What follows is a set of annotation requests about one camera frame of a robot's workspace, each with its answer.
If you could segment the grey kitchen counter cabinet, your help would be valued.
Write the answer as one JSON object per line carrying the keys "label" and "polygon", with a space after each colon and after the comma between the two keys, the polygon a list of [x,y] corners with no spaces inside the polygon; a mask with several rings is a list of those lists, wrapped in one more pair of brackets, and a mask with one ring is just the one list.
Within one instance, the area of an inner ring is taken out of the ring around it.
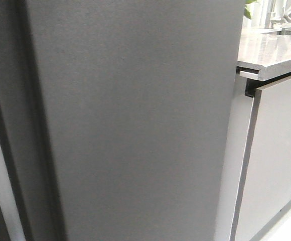
{"label": "grey kitchen counter cabinet", "polygon": [[291,36],[244,29],[214,240],[258,240],[291,207]]}

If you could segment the steel sink faucet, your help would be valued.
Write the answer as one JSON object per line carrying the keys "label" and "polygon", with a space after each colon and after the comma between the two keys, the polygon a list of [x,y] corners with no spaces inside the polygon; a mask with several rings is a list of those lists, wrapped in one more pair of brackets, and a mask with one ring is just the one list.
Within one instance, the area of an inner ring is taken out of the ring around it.
{"label": "steel sink faucet", "polygon": [[275,12],[276,0],[269,0],[266,10],[266,17],[264,27],[267,29],[273,28],[275,25],[281,25],[283,23],[282,17],[276,17]]}

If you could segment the green potted plant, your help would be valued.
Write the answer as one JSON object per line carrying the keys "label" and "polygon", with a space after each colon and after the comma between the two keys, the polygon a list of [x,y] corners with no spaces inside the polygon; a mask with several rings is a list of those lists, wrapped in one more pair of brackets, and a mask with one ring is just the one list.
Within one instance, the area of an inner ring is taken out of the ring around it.
{"label": "green potted plant", "polygon": [[244,6],[244,17],[252,20],[252,13],[250,11],[249,5],[253,3],[257,3],[258,0],[245,0],[245,6]]}

